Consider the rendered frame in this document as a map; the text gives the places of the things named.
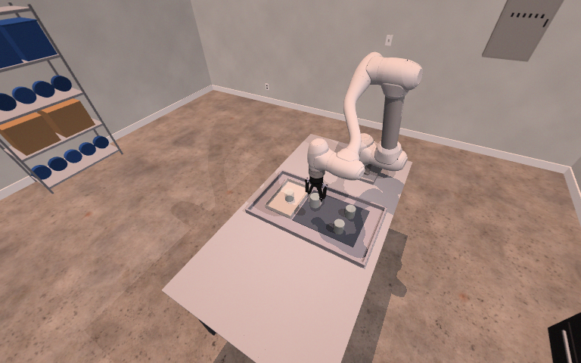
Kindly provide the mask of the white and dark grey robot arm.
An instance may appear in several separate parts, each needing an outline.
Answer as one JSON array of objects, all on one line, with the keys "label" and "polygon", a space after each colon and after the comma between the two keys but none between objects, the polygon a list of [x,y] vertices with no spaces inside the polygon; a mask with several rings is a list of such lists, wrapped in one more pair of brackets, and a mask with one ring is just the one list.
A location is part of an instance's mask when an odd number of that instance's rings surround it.
[{"label": "white and dark grey robot arm", "polygon": [[[325,171],[350,181],[369,175],[371,165],[389,171],[402,170],[407,154],[398,142],[404,99],[422,78],[422,67],[412,60],[368,54],[357,66],[343,103],[350,134],[349,145],[335,153],[325,139],[311,141],[307,160],[309,175],[322,178]],[[360,133],[356,102],[370,85],[381,85],[385,95],[381,141]]]}]

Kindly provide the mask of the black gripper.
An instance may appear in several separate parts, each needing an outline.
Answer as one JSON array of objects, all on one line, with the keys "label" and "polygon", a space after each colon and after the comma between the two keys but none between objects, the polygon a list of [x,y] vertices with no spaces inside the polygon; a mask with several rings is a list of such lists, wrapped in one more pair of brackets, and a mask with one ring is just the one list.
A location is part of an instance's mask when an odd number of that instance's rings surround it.
[{"label": "black gripper", "polygon": [[[319,195],[319,204],[318,204],[318,206],[321,206],[322,199],[325,199],[326,192],[327,192],[327,186],[328,185],[325,185],[324,184],[323,177],[322,178],[312,178],[311,176],[309,176],[309,178],[306,178],[305,179],[305,183],[306,183],[305,192],[308,193],[309,202],[310,202],[310,195],[312,194],[311,191],[312,191],[313,187],[316,187],[317,190],[318,190],[318,195]],[[309,183],[311,183],[310,189],[309,189]],[[322,193],[322,186],[323,186],[323,193]]]}]

